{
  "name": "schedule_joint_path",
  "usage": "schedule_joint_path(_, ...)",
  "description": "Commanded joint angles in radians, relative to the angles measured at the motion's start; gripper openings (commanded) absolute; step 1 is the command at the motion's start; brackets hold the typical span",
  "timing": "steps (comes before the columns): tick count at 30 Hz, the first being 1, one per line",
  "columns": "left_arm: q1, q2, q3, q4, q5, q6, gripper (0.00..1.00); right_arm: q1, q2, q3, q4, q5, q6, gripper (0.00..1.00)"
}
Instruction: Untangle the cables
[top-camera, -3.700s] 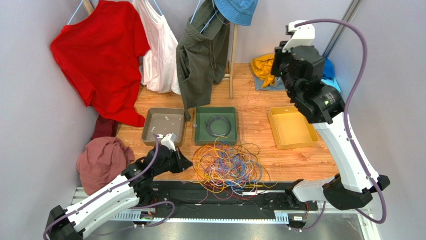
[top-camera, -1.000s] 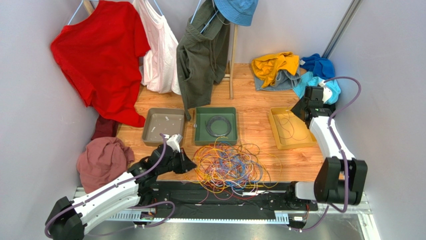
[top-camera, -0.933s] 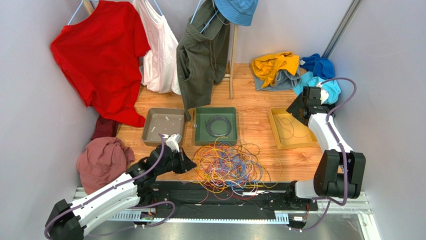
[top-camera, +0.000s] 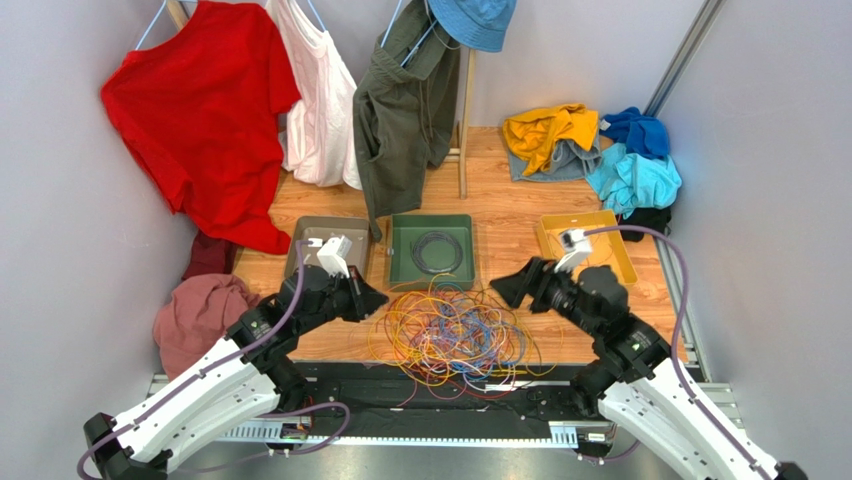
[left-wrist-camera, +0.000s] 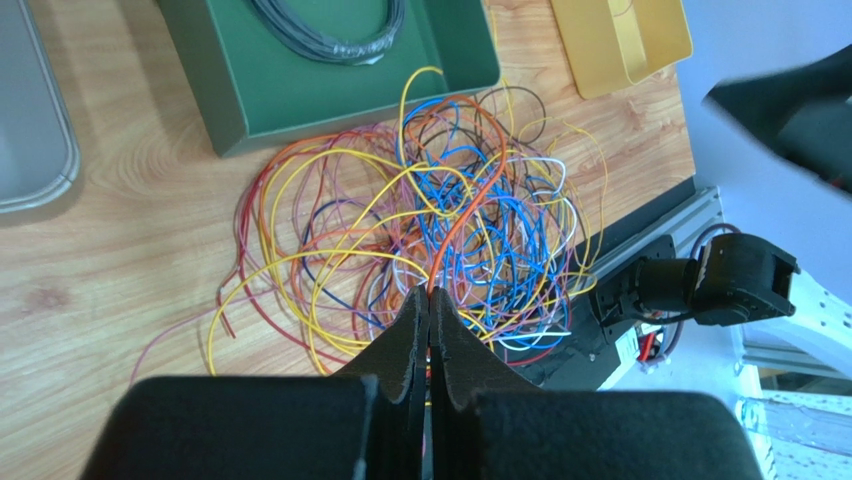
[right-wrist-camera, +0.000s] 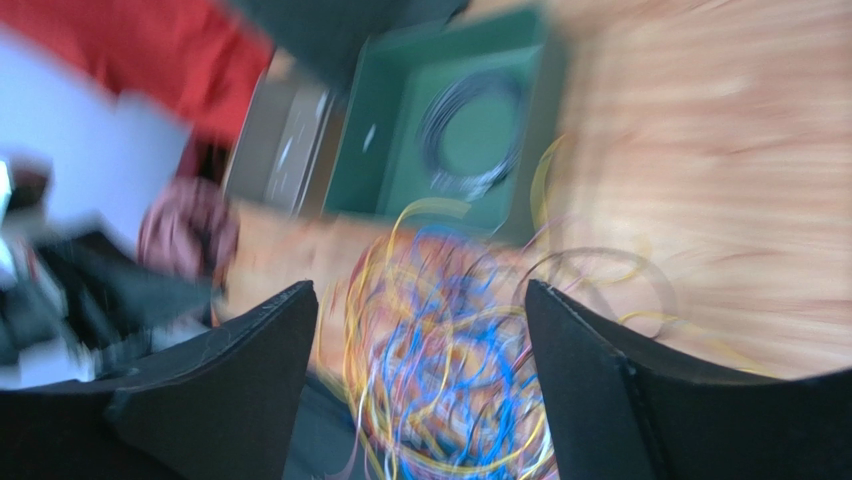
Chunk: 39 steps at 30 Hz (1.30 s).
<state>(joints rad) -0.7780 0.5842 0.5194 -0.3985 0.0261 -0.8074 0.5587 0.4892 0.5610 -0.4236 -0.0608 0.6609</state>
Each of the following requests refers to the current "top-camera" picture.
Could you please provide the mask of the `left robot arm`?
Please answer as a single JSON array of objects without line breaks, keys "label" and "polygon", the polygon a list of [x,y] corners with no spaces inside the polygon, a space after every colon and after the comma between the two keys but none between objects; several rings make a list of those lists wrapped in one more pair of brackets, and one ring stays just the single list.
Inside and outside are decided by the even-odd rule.
[{"label": "left robot arm", "polygon": [[318,410],[305,403],[307,380],[290,353],[302,335],[337,319],[366,320],[388,300],[354,266],[337,274],[299,267],[156,394],[116,416],[91,417],[78,476],[88,478],[92,462],[101,479],[165,479],[247,421]]}]

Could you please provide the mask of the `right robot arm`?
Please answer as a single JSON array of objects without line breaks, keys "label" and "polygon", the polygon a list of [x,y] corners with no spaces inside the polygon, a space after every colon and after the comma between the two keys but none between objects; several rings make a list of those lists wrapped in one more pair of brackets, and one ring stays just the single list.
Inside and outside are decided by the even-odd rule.
[{"label": "right robot arm", "polygon": [[511,308],[553,311],[592,340],[597,358],[570,382],[568,403],[628,431],[684,479],[804,479],[740,430],[686,372],[674,348],[630,311],[608,266],[573,275],[533,257],[491,287]]}]

